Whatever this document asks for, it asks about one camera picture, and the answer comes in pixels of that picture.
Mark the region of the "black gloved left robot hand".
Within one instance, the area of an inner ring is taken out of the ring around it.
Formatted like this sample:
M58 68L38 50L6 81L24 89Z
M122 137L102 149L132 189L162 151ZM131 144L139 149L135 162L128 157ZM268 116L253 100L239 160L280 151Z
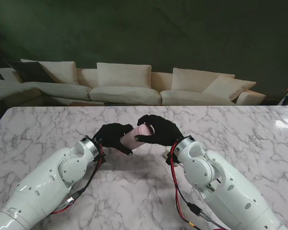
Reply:
M133 156L131 149L124 146L120 139L133 130L130 124L122 125L120 123L111 123L103 125L93 136L99 144L106 148L114 148L125 155Z

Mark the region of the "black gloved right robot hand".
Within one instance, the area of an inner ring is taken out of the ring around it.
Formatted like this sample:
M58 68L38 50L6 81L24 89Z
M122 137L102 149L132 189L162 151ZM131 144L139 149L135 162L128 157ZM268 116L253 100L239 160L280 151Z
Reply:
M135 141L162 146L173 146L176 142L184 139L183 134L173 122L160 116L144 115L137 123L138 126L142 124L152 127L154 133L149 136L137 135L134 137Z

